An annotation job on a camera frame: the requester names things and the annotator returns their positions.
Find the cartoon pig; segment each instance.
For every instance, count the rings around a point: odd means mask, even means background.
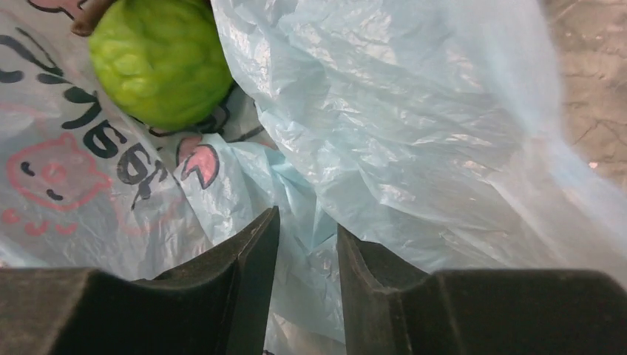
[[[112,185],[111,179],[97,170],[94,157],[78,149],[70,133],[12,155],[7,176],[11,186],[27,199],[60,212],[77,209]]]

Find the crumpled plastic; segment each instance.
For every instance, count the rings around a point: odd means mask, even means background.
[[[425,271],[593,268],[627,285],[627,198],[565,142],[538,2],[212,5],[260,122],[352,233]],[[338,290],[316,319],[285,318],[341,339]]]

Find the brown stem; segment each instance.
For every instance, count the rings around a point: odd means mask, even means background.
[[[90,36],[104,13],[116,0],[91,0],[83,12],[74,19],[70,30],[81,37]]]

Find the pig eye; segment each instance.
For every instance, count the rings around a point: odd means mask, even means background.
[[[35,176],[35,172],[33,170],[30,169],[30,163],[27,161],[23,161],[20,164],[20,169],[22,170],[22,172],[28,176]]]

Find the lime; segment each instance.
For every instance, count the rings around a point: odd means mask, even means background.
[[[205,0],[117,0],[89,51],[113,102],[160,129],[203,120],[233,82]]]

